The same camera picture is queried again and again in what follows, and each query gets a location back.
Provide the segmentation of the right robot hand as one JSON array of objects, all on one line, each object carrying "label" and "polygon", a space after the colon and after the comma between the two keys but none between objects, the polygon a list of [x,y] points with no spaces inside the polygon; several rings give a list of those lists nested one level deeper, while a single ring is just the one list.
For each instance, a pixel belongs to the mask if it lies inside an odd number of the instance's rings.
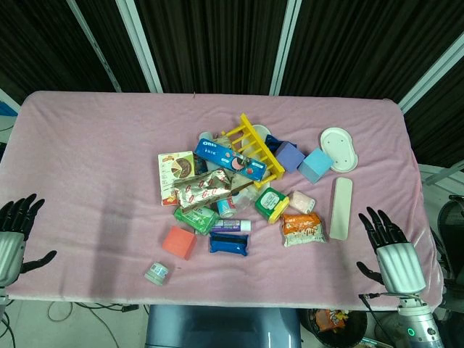
[{"label": "right robot hand", "polygon": [[368,215],[358,216],[376,255],[379,271],[369,269],[361,261],[357,262],[357,268],[364,276],[385,286],[390,294],[421,293],[426,288],[426,280],[413,244],[384,211],[368,207],[367,212]]}]

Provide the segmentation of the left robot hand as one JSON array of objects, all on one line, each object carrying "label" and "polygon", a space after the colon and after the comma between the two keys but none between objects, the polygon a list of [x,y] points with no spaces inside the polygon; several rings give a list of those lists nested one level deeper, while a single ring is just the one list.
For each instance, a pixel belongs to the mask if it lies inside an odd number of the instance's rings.
[{"label": "left robot hand", "polygon": [[12,285],[20,274],[42,268],[57,255],[51,250],[41,259],[25,262],[24,253],[38,211],[45,199],[37,194],[7,202],[0,209],[0,289]]}]

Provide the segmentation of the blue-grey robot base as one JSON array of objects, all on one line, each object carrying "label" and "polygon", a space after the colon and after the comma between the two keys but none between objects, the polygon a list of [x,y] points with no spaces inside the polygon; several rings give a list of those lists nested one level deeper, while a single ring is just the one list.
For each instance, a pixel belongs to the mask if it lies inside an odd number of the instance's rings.
[{"label": "blue-grey robot base", "polygon": [[151,305],[145,348],[301,348],[297,311]]}]

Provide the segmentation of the clear plastic packaged brush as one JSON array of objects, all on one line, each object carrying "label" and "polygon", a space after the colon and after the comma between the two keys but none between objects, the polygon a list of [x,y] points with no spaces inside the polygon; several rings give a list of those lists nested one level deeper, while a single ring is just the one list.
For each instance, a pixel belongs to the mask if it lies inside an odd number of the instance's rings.
[{"label": "clear plastic packaged brush", "polygon": [[231,193],[232,202],[236,211],[243,212],[254,204],[258,195],[258,190],[254,181],[242,175],[235,174],[232,178]]}]

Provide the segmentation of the pink wrapped snack pack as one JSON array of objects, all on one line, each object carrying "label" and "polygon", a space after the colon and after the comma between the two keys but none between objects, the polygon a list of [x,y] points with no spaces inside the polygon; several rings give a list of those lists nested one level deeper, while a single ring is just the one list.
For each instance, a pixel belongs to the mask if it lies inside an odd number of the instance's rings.
[{"label": "pink wrapped snack pack", "polygon": [[300,191],[293,191],[289,194],[289,206],[302,214],[310,214],[314,207],[316,201],[303,194]]}]

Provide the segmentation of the green container with yellow lid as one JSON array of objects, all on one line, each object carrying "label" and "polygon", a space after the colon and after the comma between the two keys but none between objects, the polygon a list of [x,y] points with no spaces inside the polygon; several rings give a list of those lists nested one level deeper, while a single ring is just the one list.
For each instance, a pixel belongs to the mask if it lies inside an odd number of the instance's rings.
[{"label": "green container with yellow lid", "polygon": [[254,205],[269,224],[274,224],[288,207],[289,198],[280,191],[268,187],[258,197]]}]

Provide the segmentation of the purple foam cube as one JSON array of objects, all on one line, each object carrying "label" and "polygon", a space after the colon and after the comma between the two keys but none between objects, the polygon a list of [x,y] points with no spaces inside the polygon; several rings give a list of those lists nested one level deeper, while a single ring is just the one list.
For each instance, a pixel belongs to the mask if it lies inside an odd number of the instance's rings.
[{"label": "purple foam cube", "polygon": [[288,141],[284,141],[276,150],[275,158],[288,173],[293,173],[303,162],[305,155]]}]

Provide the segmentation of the purple white glue stick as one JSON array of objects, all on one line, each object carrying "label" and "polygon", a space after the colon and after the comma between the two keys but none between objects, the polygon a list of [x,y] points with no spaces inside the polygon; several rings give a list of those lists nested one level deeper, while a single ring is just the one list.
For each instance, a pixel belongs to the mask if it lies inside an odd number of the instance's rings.
[{"label": "purple white glue stick", "polygon": [[216,221],[210,231],[214,233],[235,233],[250,232],[251,230],[251,220],[219,219]]}]

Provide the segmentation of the blue black snack pouch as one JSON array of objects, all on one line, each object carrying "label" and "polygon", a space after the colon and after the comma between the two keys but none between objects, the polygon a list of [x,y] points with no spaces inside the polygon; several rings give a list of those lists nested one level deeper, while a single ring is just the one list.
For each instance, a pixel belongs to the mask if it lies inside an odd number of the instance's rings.
[{"label": "blue black snack pouch", "polygon": [[247,256],[249,236],[230,235],[227,233],[210,233],[210,253],[227,252]]}]

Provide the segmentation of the orange-red foam block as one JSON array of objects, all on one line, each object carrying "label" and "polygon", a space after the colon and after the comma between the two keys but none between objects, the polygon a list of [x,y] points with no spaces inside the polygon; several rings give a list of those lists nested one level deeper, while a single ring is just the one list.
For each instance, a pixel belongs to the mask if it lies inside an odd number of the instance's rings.
[{"label": "orange-red foam block", "polygon": [[188,260],[196,245],[194,233],[172,226],[162,242],[162,249],[183,260]]}]

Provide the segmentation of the dark blue folded packet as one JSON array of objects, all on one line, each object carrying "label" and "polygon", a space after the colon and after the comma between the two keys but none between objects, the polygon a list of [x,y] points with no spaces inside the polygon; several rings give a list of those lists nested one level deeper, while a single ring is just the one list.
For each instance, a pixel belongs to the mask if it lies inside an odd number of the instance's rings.
[{"label": "dark blue folded packet", "polygon": [[266,135],[265,145],[269,148],[272,154],[277,154],[281,146],[285,143],[285,141],[281,141],[271,134]]}]

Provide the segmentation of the small blue white can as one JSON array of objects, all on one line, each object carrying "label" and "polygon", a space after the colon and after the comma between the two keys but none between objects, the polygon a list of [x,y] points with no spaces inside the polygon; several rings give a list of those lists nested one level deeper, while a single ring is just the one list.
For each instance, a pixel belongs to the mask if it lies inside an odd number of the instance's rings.
[{"label": "small blue white can", "polygon": [[231,218],[237,213],[232,197],[217,201],[217,210],[221,218]]}]

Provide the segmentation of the yellow plastic rack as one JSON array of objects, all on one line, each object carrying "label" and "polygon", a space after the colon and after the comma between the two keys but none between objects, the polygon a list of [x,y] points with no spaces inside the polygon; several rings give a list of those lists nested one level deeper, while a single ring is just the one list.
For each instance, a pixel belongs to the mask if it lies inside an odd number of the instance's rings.
[{"label": "yellow plastic rack", "polygon": [[281,179],[285,173],[284,168],[278,162],[268,146],[254,129],[245,113],[240,116],[239,125],[232,130],[222,131],[222,136],[227,137],[232,148],[244,156],[253,158],[267,165],[266,173],[261,181],[255,181],[254,185],[261,189],[274,180]]}]

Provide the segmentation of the green wet wipes pack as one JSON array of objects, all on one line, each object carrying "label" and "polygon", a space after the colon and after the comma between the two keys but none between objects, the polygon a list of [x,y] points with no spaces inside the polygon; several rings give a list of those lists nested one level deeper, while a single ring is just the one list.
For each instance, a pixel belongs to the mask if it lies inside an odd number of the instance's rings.
[{"label": "green wet wipes pack", "polygon": [[208,235],[220,216],[207,207],[196,208],[183,212],[179,207],[174,212],[176,220],[191,226],[198,234]]}]

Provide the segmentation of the red white snack packet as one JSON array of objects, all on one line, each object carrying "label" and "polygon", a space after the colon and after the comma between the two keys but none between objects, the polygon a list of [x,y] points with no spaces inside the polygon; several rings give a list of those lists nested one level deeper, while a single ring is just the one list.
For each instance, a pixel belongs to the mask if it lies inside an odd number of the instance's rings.
[{"label": "red white snack packet", "polygon": [[231,179],[222,168],[174,182],[173,189],[182,212],[227,198],[231,195]]}]

